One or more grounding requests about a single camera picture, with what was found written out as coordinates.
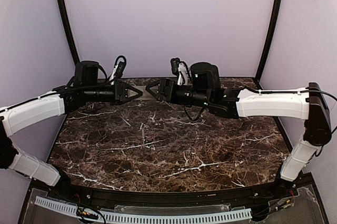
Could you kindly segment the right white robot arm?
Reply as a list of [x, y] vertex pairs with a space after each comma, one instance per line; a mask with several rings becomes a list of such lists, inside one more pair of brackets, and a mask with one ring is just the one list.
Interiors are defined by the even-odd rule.
[[161, 79], [146, 86], [146, 91], [158, 101], [199, 106], [227, 119], [277, 116], [304, 121], [303, 138], [281, 166], [282, 181], [293, 182], [317, 150], [332, 138], [334, 130], [324, 98], [327, 93], [317, 83], [294, 90], [222, 88], [216, 65], [199, 62], [186, 67], [184, 62], [172, 59], [171, 67], [176, 81]]

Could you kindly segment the white AC remote control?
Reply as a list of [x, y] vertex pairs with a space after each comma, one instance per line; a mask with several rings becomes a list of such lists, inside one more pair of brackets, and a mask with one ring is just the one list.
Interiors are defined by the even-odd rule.
[[136, 89], [142, 91], [142, 96], [136, 98], [136, 100], [141, 101], [148, 101], [148, 100], [155, 100], [155, 98], [146, 90], [146, 86], [135, 86]]

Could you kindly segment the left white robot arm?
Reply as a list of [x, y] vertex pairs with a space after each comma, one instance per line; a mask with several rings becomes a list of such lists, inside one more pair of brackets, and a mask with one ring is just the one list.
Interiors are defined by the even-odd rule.
[[88, 102], [122, 105], [143, 94], [120, 81], [126, 58], [119, 56], [113, 72], [99, 82], [98, 73], [104, 69], [95, 61], [81, 61], [75, 66], [74, 76], [63, 86], [36, 98], [1, 108], [1, 168], [11, 169], [54, 187], [67, 180], [66, 175], [37, 157], [15, 146], [10, 137], [18, 131], [46, 119], [69, 114]]

